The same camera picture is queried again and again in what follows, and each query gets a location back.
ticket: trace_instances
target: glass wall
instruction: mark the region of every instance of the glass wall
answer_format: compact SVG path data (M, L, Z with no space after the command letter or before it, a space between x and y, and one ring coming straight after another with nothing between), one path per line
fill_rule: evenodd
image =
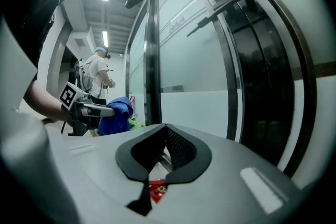
M141 123L145 122L144 114L144 84L143 84L143 52L144 52L144 35L145 27L148 19L146 14L139 26L138 31L134 37L130 50L130 92L129 98L134 96L134 112L137 114L137 120Z
M206 15L201 0L159 0L162 122L226 137L226 72L215 28L187 37Z

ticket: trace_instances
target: black plastic part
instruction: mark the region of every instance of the black plastic part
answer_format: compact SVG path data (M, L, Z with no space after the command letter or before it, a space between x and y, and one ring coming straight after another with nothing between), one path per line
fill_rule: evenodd
M100 118L100 109L90 108L90 116Z
M68 135L70 136L83 136L87 131L87 125L80 121L72 122L73 133Z
M241 0L230 0L229 2L225 2L223 5L219 6L211 15L208 17L203 18L201 21L197 23L197 27L192 30L188 35L190 36L192 33L195 33L200 28L206 26L208 23L210 23L213 19L217 17L220 13L226 11L227 9L231 8L234 4L238 3Z
M132 156L131 151L135 145L142 142L147 137L150 137L151 135L157 133L164 127L165 127L164 124L159 125L158 127L150 130L149 132L140 135L134 139L131 139L118 147L115 153L116 154L115 161L117 162L120 169L123 171L123 173L126 175L128 179L134 181L140 181L143 183L146 182L149 171Z
M115 153L115 160L128 179L146 184L148 174L165 147L173 166L173 171L165 179L167 186L194 181L211 163L212 152L203 141L171 124L159 125L123 143Z
M150 210L152 210L151 196L149 194L148 178L147 182L143 184L143 189L141 191L140 198L138 200L131 201L127 205L127 207L143 216L146 216L150 212Z

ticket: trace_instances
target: white wall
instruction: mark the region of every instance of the white wall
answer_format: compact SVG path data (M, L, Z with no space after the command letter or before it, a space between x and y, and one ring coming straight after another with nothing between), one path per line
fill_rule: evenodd
M306 37L314 64L336 61L335 23L325 1L282 1L294 15Z
M120 57L119 54L111 54L111 58L106 60L109 69L109 78L112 79L116 85L115 88L110 88L105 90L107 103L118 97L125 96L125 69L124 69L124 58Z
M92 56L92 51L89 47L79 47L77 45L76 41L72 38L72 33L69 36L67 47L77 59L83 58L84 60L87 60L90 56Z
M96 45L96 42L95 42L95 37L93 36L92 26L90 27L90 29L88 31L87 42L88 42L88 46L90 47L91 52L94 53L97 45Z
M43 43L40 59L38 62L37 80L45 89L47 88L48 70L51 56L53 55L52 52L54 51L56 40L62 30L64 23L65 19L62 15L61 9L60 7L57 7L54 25L50 29L47 38Z
M317 79L317 109L306 153L292 180L303 188L319 178L336 143L336 76Z
M69 73L70 73L70 63L63 62L61 64L61 68L59 71L58 76L58 91L57 91L57 97L61 94L61 90L63 89L64 85L69 80Z
M161 93L162 122L226 138L227 91Z

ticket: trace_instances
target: ceiling beam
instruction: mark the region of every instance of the ceiling beam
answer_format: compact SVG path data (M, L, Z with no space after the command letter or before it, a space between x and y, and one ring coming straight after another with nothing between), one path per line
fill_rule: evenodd
M115 54L124 54L125 50L113 50L113 49L109 49L109 52L115 53Z
M118 42L118 43L120 43L120 44L126 44L126 43L127 43L127 40L119 40L119 39L117 39L117 38L109 37L109 42L110 42L110 43Z
M106 18L110 18L110 20L115 20L117 22L120 22L120 21L127 21L129 24L133 24L134 22L134 18L130 18L128 16L124 16L124 15L120 15L120 14L116 14L114 11L112 11L109 6L106 6L105 9L108 10L108 12L106 12ZM90 18L90 17L94 17L94 18L97 18L98 17L98 14L99 14L99 11L98 10L90 10L90 9L87 9L86 10L86 15Z
M97 34L94 34L93 36L95 38L100 38L101 35L102 35L101 33L97 33ZM110 33L109 38L111 38L111 40L117 40L117 41L121 41L121 42L127 42L127 40L128 40L128 37L118 36L118 35L114 35L112 33Z
M121 51L125 51L126 47L108 47L108 50L121 50Z
M103 30L107 29L106 26L102 26L101 22L91 22L88 21L89 25L97 25L98 27L101 27ZM115 25L115 24L110 24L110 29L115 30L115 31L121 31L124 33L129 33L131 31L131 28L120 26L120 25Z
M116 45L116 46L126 46L126 43L127 42L118 42L118 41L114 41L114 40L111 40L110 41L110 44L113 46L113 45Z
M94 35L101 35L101 27L99 27L98 25L92 25L92 31ZM110 33L115 36L127 37L127 38L130 34L129 32L124 32L124 31L114 30L114 29L111 29Z
M68 19L74 31L87 32L84 5L82 0L65 0L63 7L67 13Z

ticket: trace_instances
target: white panel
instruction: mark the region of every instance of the white panel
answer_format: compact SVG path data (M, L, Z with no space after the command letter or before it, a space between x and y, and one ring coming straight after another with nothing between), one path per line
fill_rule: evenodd
M4 17L0 17L0 96L2 97L0 125L9 110L18 108L36 74L36 67L17 43Z
M240 176L266 214L271 214L283 206L281 199L260 178L254 168L245 168Z
M319 178L336 142L336 76L317 79L317 110L310 142L292 180L303 188Z
M161 93L162 122L226 138L227 91Z

